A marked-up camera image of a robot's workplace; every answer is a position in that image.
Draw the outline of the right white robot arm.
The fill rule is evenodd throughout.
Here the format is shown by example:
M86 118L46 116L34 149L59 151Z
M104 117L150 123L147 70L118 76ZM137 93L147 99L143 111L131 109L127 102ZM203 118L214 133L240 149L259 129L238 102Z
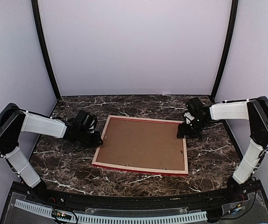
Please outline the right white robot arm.
M199 98L192 98L186 102L184 121L178 125L177 138L201 138L202 132L210 123L237 120L246 126L246 130L238 133L240 128L229 126L239 146L243 146L243 158L234 171L231 179L236 184L245 183L260 167L266 153L268 153L268 98L224 100L209 105Z

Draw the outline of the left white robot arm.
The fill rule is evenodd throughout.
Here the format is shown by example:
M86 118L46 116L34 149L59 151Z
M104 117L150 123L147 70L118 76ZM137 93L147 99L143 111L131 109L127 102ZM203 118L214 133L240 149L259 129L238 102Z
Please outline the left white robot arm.
M40 203L50 200L50 192L44 181L29 162L30 152L21 147L34 149L39 136L46 135L85 147L99 147L103 141L96 130L97 117L80 110L76 117L63 119L31 112L9 103L0 113L0 158L4 158L13 172L30 188L32 196Z

